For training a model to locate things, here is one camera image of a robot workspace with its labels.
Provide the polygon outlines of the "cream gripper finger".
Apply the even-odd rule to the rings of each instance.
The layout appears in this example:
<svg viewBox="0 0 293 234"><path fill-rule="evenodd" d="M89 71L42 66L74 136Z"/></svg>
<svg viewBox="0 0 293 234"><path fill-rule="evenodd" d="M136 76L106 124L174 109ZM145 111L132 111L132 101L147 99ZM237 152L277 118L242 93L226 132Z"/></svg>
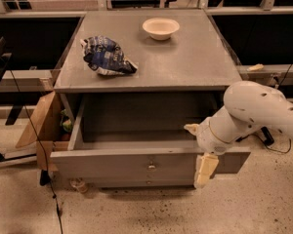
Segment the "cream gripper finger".
<svg viewBox="0 0 293 234"><path fill-rule="evenodd" d="M217 155L210 153L198 155L195 165L194 187L203 188L210 180L211 175L215 172L218 164L219 158Z"/></svg>
<svg viewBox="0 0 293 234"><path fill-rule="evenodd" d="M193 136L196 136L199 132L199 125L198 124L185 124L184 129L191 133Z"/></svg>

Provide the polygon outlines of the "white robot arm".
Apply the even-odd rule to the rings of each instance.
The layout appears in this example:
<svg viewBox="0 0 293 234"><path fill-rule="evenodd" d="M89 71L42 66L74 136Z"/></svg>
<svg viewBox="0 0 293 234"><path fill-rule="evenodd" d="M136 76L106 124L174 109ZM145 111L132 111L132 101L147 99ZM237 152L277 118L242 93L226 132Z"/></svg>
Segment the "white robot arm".
<svg viewBox="0 0 293 234"><path fill-rule="evenodd" d="M203 155L196 159L194 186L204 187L215 172L219 157L241 137L268 127L293 140L293 103L278 89L252 81L231 84L224 106L200 124L184 129L196 137Z"/></svg>

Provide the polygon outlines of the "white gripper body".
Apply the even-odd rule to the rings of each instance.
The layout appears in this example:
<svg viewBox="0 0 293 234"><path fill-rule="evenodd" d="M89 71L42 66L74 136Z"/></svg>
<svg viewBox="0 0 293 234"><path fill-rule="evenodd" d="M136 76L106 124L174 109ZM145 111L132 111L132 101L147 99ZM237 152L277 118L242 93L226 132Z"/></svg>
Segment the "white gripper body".
<svg viewBox="0 0 293 234"><path fill-rule="evenodd" d="M247 123L231 116L222 107L199 125L196 140L203 152L222 155L231 148L238 138L245 136L247 130Z"/></svg>

